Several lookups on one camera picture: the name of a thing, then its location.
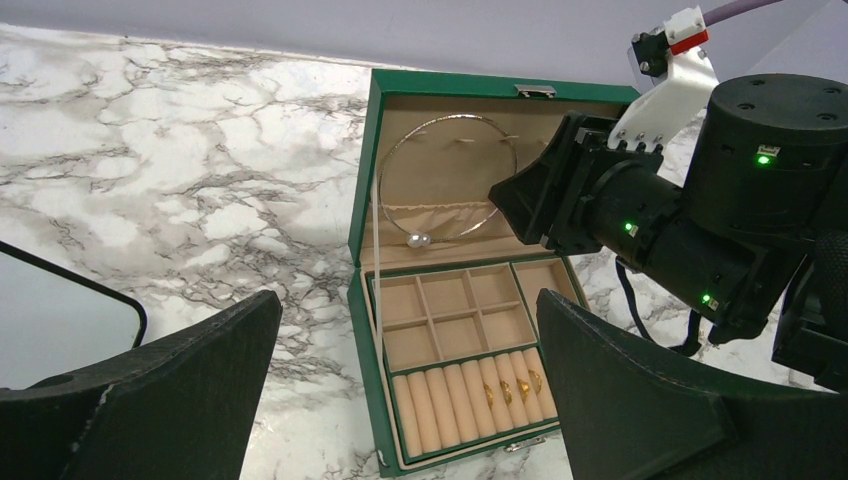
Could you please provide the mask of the green jewelry box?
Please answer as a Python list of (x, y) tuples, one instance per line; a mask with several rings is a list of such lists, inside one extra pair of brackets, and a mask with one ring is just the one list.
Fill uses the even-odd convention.
[(376, 69), (348, 246), (348, 292), (378, 468), (396, 478), (556, 430), (536, 320), (580, 306), (571, 263), (524, 245), (490, 188), (571, 111), (618, 117), (629, 86)]

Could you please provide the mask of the white dry-erase board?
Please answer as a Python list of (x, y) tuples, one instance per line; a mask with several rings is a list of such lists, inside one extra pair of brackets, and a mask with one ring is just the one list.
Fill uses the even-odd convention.
[(141, 344), (142, 305), (13, 245), (1, 244), (1, 387), (21, 390)]

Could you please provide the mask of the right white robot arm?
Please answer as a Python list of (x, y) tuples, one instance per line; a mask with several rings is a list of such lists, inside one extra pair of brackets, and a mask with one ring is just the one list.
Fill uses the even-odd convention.
[(847, 389), (847, 87), (770, 73), (710, 94), (685, 181), (658, 171), (663, 145), (622, 120), (568, 113), (537, 160), (492, 186), (516, 237), (561, 257), (602, 248), (646, 275), (720, 345), (759, 336), (775, 305), (772, 358)]

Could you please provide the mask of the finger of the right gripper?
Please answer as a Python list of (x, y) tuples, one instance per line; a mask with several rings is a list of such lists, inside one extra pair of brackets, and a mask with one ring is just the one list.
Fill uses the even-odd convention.
[(524, 245), (539, 244), (554, 221), (563, 196), (560, 183), (582, 118), (577, 112), (566, 114), (535, 161), (489, 190), (488, 199)]

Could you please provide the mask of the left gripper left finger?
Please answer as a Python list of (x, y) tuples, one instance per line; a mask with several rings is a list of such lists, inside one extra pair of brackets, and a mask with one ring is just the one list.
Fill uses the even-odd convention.
[(176, 333), (1, 392), (5, 479), (236, 479), (282, 316), (260, 291)]

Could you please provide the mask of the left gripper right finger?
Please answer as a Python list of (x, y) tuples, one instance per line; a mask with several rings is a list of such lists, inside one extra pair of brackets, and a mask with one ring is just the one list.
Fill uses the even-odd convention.
[(847, 398), (686, 358), (551, 290), (546, 375), (577, 479), (843, 479)]

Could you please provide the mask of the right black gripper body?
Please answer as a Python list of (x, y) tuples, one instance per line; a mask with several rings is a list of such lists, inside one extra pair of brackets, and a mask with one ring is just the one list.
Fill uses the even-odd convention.
[(540, 244), (558, 255), (645, 255), (680, 212), (682, 188), (658, 175), (663, 148), (626, 142), (609, 147), (612, 118), (568, 113), (555, 134), (558, 148), (547, 162), (552, 184), (545, 192), (549, 224)]

